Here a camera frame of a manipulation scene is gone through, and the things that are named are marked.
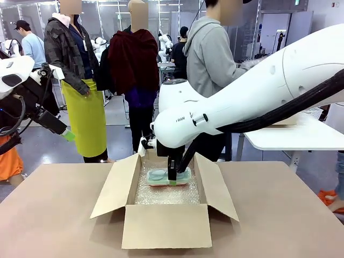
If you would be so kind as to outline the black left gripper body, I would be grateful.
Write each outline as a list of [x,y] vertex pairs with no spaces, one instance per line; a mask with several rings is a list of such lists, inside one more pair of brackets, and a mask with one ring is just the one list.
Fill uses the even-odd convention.
[[58,135],[62,135],[67,129],[66,124],[45,109],[40,109],[38,114],[33,117],[33,120],[42,127],[50,130],[52,133]]

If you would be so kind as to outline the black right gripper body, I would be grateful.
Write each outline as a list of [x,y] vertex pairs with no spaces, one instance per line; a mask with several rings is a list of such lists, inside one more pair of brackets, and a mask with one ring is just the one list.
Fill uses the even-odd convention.
[[159,157],[166,157],[168,170],[176,171],[177,173],[183,173],[185,171],[180,168],[182,163],[183,154],[185,152],[185,145],[177,148],[169,148],[164,146],[158,140],[156,141],[156,153]]

